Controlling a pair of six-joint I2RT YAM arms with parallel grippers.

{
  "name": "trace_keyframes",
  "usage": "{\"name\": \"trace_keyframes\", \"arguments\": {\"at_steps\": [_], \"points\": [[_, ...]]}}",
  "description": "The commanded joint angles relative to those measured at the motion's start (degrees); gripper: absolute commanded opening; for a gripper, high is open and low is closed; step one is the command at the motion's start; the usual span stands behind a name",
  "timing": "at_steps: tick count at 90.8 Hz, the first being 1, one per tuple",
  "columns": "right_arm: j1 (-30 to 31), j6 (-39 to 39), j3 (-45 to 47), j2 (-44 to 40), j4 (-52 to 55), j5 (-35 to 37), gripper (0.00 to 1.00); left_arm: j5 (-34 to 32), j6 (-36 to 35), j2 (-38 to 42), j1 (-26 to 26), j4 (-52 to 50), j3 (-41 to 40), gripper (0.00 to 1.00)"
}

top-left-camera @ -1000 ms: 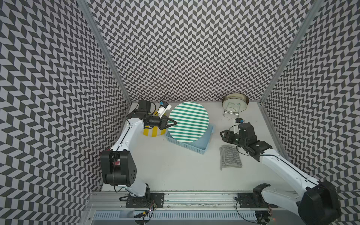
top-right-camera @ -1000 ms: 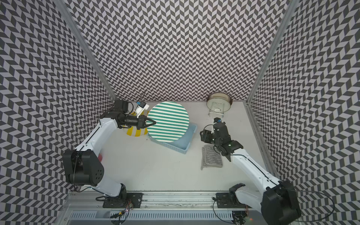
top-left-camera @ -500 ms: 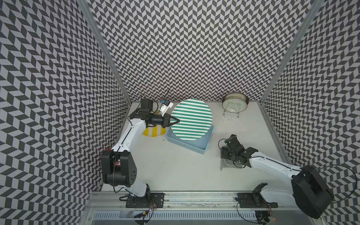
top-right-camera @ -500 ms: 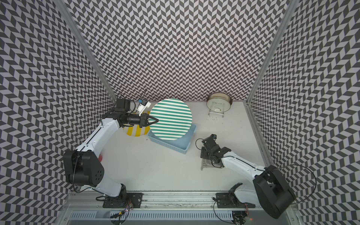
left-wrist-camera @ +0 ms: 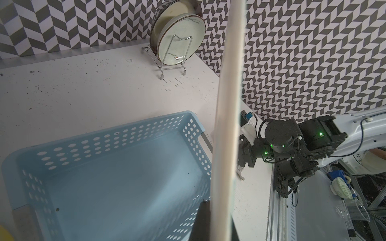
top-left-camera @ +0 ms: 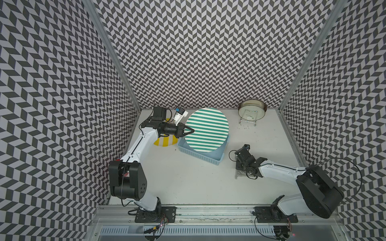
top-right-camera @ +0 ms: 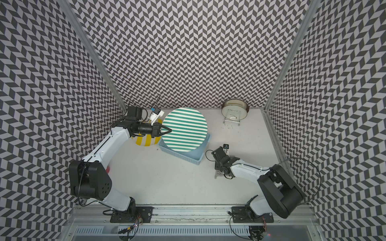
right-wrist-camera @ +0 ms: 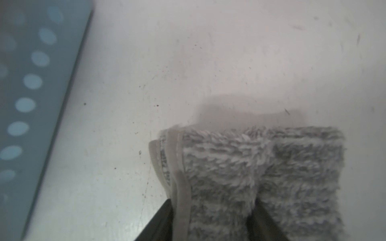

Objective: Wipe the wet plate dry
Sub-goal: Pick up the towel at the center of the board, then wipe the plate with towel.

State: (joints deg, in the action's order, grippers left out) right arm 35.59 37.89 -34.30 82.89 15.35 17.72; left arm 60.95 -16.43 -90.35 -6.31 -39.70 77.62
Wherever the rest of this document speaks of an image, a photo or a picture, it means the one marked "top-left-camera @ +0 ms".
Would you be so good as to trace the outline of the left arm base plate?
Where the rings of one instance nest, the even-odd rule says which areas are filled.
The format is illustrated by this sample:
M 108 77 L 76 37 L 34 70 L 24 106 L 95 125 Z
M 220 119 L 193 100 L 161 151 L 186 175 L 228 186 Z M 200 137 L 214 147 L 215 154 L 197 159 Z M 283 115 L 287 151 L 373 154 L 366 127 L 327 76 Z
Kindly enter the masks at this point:
M 162 206 L 155 211 L 138 210 L 135 215 L 135 223 L 160 223 L 164 220 L 167 224 L 175 223 L 177 215 L 176 206 Z

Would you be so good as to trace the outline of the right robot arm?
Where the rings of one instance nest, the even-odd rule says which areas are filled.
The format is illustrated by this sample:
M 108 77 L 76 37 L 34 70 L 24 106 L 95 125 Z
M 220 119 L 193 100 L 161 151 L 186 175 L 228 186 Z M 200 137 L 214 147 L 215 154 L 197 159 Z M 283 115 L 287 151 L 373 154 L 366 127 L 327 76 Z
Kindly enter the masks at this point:
M 269 207 L 272 219 L 277 222 L 294 214 L 313 213 L 328 219 L 344 199 L 343 191 L 321 166 L 292 167 L 278 164 L 267 158 L 255 158 L 245 144 L 234 151 L 236 170 L 249 179 L 275 179 L 296 187 L 298 194 L 280 195 Z

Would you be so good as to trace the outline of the green striped plate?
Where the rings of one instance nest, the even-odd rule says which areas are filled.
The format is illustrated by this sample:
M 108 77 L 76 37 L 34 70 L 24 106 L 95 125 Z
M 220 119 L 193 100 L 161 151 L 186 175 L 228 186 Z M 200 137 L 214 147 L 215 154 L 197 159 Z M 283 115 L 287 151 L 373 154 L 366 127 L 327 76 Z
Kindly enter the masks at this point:
M 219 149 L 229 136 L 226 116 L 215 108 L 201 108 L 192 113 L 186 126 L 194 133 L 185 136 L 186 143 L 197 152 L 213 152 Z

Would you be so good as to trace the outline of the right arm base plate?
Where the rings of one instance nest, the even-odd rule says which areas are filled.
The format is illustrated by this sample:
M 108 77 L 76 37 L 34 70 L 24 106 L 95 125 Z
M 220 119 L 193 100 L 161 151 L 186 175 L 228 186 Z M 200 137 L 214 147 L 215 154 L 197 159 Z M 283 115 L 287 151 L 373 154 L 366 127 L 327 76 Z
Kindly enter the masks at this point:
M 278 208 L 270 206 L 256 206 L 252 214 L 257 217 L 258 223 L 298 223 L 299 220 L 295 214 L 285 215 Z

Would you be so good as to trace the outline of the grey striped cloth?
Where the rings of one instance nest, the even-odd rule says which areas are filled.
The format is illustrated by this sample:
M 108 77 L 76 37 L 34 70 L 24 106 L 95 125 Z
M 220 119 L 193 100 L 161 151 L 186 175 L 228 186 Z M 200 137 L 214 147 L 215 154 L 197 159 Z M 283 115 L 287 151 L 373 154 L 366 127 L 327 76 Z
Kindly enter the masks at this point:
M 245 171 L 243 171 L 243 170 L 235 170 L 235 179 L 243 178 L 243 177 L 247 178 L 247 174 L 246 174 Z

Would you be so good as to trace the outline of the yellow striped plate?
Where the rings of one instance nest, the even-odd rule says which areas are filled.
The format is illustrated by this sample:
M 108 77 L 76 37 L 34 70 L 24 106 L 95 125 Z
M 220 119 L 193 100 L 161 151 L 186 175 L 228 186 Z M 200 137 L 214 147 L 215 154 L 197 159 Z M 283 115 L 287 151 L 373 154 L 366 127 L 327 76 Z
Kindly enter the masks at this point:
M 155 120 L 153 122 L 153 128 L 158 131 L 158 138 L 154 142 L 154 145 L 160 147 L 168 147 L 177 143 L 177 138 L 173 135 L 165 135 L 164 128 L 166 125 L 174 125 L 174 122 L 171 118 L 166 118 L 163 120 Z

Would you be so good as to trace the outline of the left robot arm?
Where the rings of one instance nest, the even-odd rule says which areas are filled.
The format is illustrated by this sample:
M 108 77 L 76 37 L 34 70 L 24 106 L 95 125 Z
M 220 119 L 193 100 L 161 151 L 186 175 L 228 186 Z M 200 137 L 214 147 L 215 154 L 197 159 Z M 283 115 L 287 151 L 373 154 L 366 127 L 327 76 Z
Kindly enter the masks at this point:
M 157 215 L 161 213 L 161 201 L 147 192 L 147 179 L 141 162 L 146 159 L 158 138 L 174 136 L 178 139 L 195 132 L 181 123 L 188 115 L 185 109 L 176 108 L 171 120 L 166 119 L 168 111 L 171 110 L 155 106 L 150 116 L 140 124 L 140 135 L 133 146 L 119 160 L 109 163 L 111 196 L 121 201 L 129 200 L 141 211 Z

